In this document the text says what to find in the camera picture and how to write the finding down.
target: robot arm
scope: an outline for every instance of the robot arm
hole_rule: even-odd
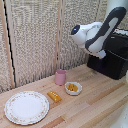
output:
[[[71,32],[73,40],[89,54],[103,58],[106,41],[120,24],[127,10],[128,0],[108,0],[104,22],[75,26]]]

